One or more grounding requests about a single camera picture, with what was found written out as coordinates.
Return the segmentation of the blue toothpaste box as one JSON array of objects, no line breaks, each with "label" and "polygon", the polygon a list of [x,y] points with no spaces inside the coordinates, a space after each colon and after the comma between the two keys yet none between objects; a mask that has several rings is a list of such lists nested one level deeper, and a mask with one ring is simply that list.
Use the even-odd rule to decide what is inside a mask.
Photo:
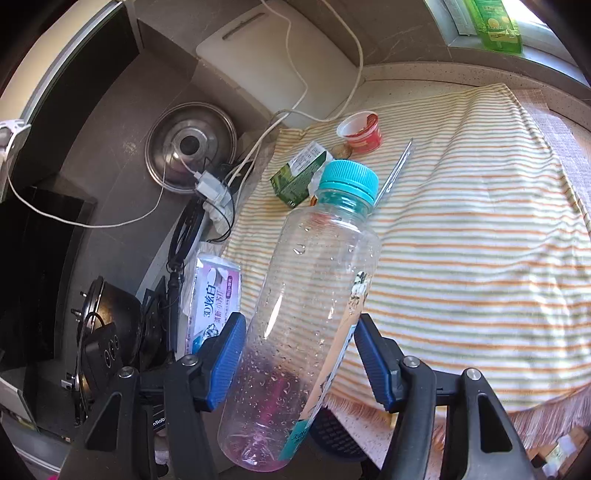
[{"label": "blue toothpaste box", "polygon": [[189,288],[185,354],[195,354],[207,339],[218,336],[231,313],[239,310],[242,271],[221,257],[198,254]]}]

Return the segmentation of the clear bottle teal cap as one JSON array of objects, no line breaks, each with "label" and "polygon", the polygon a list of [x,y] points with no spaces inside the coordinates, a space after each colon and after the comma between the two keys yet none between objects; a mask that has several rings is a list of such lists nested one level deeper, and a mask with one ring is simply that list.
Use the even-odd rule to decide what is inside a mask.
[{"label": "clear bottle teal cap", "polygon": [[378,191],[369,167],[334,160],[315,205],[287,215],[219,424],[218,445],[235,465],[280,470],[307,436],[377,269]]}]

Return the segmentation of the green white carton box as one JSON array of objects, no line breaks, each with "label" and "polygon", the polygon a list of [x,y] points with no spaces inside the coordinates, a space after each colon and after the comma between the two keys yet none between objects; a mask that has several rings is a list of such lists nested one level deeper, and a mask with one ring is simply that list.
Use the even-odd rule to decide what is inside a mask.
[{"label": "green white carton box", "polygon": [[270,178],[276,197],[287,207],[296,208],[310,195],[308,186],[318,170],[333,159],[325,147],[311,141]]}]

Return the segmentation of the red yogurt cup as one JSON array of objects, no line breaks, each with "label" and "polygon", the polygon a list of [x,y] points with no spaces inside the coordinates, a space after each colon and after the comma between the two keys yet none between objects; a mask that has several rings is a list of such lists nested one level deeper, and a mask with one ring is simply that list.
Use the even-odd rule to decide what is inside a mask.
[{"label": "red yogurt cup", "polygon": [[379,116],[374,111],[360,111],[342,120],[337,135],[346,141],[354,153],[366,154],[377,150],[383,142]]}]

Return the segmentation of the blue trash basket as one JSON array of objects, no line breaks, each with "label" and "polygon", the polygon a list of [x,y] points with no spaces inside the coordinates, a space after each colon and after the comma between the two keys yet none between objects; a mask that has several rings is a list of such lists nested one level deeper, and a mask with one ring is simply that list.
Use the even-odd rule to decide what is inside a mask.
[{"label": "blue trash basket", "polygon": [[322,407],[315,415],[308,435],[322,452],[339,461],[362,462],[368,459],[360,445],[327,407]]}]

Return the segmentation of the black pot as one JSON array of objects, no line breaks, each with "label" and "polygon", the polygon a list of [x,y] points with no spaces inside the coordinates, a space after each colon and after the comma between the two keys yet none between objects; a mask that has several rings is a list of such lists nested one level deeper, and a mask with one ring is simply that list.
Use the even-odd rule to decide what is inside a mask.
[{"label": "black pot", "polygon": [[74,424],[81,425],[111,378],[133,363],[140,344],[140,302],[99,276],[82,294],[76,319],[74,369],[62,387],[73,402]]}]

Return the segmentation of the striped cloth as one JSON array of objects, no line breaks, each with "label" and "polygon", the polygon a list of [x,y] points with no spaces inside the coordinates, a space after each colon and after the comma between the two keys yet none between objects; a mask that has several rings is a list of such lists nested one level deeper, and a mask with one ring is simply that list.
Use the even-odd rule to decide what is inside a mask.
[{"label": "striped cloth", "polygon": [[431,367],[474,366],[519,411],[590,383],[590,217],[503,84],[380,106],[382,253],[367,311]]}]

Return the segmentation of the white charger plug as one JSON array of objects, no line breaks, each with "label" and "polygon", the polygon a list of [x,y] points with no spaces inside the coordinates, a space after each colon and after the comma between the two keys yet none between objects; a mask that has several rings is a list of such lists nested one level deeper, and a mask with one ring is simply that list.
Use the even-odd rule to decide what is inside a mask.
[{"label": "white charger plug", "polygon": [[228,187],[207,171],[197,178],[197,192],[217,206],[224,207],[230,201]]}]

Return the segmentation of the steel pot lid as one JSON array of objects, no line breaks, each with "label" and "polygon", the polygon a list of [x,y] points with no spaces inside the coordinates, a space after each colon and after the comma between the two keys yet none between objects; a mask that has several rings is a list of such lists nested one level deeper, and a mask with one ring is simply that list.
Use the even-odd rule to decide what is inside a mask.
[{"label": "steel pot lid", "polygon": [[151,127],[144,145],[147,172],[165,190],[190,195],[197,174],[217,178],[228,173],[238,152],[238,133],[221,108],[186,102],[164,112]]}]

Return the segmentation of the green dish soap bottle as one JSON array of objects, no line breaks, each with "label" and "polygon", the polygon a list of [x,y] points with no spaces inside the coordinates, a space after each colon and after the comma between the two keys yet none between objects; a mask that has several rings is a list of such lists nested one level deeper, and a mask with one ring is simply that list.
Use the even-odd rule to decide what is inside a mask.
[{"label": "green dish soap bottle", "polygon": [[522,53],[519,27],[509,17],[502,0],[465,0],[464,4],[487,49],[507,54]]}]

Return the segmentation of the white cutting board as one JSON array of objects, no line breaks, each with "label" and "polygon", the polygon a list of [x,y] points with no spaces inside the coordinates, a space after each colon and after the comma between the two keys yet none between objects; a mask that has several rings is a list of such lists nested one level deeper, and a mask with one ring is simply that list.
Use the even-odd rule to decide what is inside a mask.
[{"label": "white cutting board", "polygon": [[283,1],[247,10],[197,45],[197,57],[270,114],[294,108],[290,128],[344,104],[359,68],[310,20]]}]

